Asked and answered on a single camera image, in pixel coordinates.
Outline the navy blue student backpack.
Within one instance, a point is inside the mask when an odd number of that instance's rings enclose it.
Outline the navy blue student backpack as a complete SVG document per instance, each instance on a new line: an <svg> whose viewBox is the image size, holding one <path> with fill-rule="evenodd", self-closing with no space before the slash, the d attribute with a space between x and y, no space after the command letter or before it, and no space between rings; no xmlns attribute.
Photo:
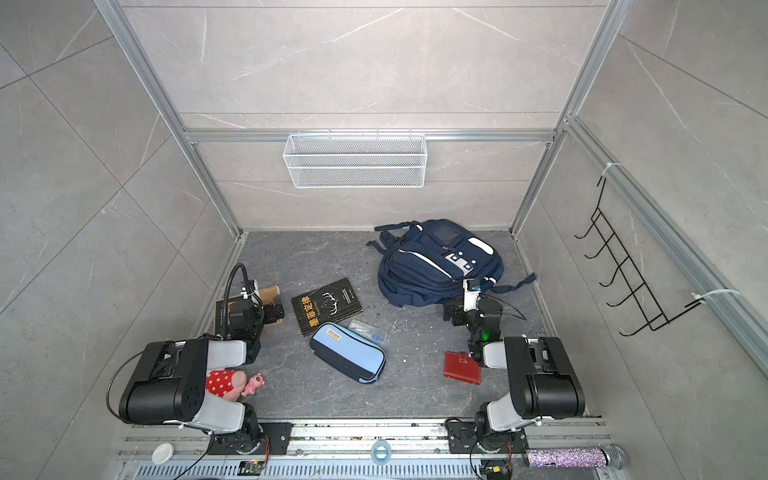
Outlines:
<svg viewBox="0 0 768 480"><path fill-rule="evenodd" d="M382 255L377 282L386 300L398 307L424 307L461 297L464 282L479 291L504 294L536 279L528 275L515 285L500 283L505 271L500 253L459 224L447 220L406 221L375 228L367 243Z"/></svg>

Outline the black book gold lettering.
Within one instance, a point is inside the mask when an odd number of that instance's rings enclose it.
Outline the black book gold lettering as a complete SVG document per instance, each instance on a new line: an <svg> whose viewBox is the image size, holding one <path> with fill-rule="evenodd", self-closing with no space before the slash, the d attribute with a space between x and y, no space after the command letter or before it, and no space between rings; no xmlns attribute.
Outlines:
<svg viewBox="0 0 768 480"><path fill-rule="evenodd" d="M313 335L324 323L339 323L363 311L348 278L293 297L291 304L303 336Z"/></svg>

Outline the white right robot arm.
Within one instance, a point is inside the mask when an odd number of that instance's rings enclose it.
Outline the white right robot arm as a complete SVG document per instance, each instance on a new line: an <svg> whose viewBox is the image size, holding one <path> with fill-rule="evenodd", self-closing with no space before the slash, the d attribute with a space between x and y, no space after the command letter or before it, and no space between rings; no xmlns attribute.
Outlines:
<svg viewBox="0 0 768 480"><path fill-rule="evenodd" d="M585 396L562 341L501 334L503 302L481 291L475 279L463 282L460 297L443 304L443 319L465 326L466 353L444 356L445 377L479 385L484 369L503 370L508 393L483 404L473 422L474 442L496 451L526 427L544 419L580 417Z"/></svg>

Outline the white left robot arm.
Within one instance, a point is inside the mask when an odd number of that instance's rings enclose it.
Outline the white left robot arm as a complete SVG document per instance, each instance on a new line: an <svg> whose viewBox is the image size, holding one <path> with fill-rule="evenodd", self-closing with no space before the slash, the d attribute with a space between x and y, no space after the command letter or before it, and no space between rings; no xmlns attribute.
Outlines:
<svg viewBox="0 0 768 480"><path fill-rule="evenodd" d="M264 384L243 369L261 350L268 324L285 316L277 285L243 292L217 303L228 331L179 341L148 344L111 413L131 425L177 425L203 431L225 452L250 454L266 445L267 434L254 408L243 401Z"/></svg>

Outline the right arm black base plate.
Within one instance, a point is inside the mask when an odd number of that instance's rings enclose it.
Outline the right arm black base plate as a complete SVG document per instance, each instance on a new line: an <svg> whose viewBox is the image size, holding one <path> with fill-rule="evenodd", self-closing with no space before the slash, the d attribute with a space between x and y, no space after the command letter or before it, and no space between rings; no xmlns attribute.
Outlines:
<svg viewBox="0 0 768 480"><path fill-rule="evenodd" d="M449 450L455 454L522 454L528 448L523 431L495 432L475 421L449 417L444 422Z"/></svg>

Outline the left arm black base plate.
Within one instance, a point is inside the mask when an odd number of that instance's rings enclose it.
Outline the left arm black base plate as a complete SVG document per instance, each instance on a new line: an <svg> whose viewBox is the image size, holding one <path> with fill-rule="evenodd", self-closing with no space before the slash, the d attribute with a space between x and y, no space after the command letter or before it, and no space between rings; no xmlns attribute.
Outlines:
<svg viewBox="0 0 768 480"><path fill-rule="evenodd" d="M208 455L285 455L291 440L293 423L266 422L253 434L218 435L207 451Z"/></svg>

